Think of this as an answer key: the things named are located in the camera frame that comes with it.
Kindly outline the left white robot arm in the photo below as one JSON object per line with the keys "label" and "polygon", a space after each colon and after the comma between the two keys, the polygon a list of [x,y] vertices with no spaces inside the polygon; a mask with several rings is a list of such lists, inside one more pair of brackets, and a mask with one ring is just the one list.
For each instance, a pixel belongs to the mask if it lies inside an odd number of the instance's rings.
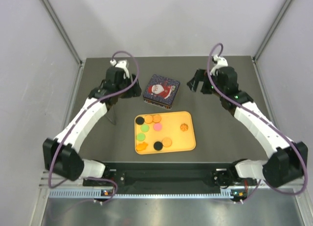
{"label": "left white robot arm", "polygon": [[85,138],[119,99],[141,95],[138,75],[129,72],[128,61],[113,59],[110,64],[105,79],[89,93],[82,108],[66,128],[54,138],[44,141],[44,162],[49,178],[57,174],[70,181],[94,178],[100,185],[110,182],[111,174],[104,163],[79,156]]}

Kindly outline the gold tin lid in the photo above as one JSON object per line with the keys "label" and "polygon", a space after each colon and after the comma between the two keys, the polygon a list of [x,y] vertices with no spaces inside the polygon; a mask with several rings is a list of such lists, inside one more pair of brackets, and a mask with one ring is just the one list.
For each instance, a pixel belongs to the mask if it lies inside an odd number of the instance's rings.
{"label": "gold tin lid", "polygon": [[180,81],[154,74],[143,93],[143,98],[173,105],[179,88]]}

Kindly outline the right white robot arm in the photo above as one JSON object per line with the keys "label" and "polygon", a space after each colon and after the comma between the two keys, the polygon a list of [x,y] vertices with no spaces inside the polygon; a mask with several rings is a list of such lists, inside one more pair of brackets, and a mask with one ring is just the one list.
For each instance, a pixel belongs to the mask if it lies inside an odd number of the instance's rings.
{"label": "right white robot arm", "polygon": [[228,169],[228,179],[239,185],[245,179],[258,179],[278,188],[298,178],[304,177],[308,148],[303,142],[279,134],[279,130],[259,110],[252,97],[239,89],[237,73],[219,55],[212,57],[211,70],[198,69],[187,83],[195,92],[202,82],[202,94],[219,97],[222,107],[237,121],[242,123],[264,149],[267,160],[240,159]]}

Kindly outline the square cookie tin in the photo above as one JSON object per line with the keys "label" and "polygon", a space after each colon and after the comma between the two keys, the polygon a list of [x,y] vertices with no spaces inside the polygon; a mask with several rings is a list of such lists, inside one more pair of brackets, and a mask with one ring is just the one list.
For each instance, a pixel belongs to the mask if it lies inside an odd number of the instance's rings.
{"label": "square cookie tin", "polygon": [[166,110],[171,110],[172,107],[173,107],[173,105],[162,104],[160,102],[149,100],[149,99],[146,99],[146,98],[144,98],[143,100],[144,100],[145,103],[148,103],[148,104],[151,104],[151,105],[154,105],[154,106],[166,109]]}

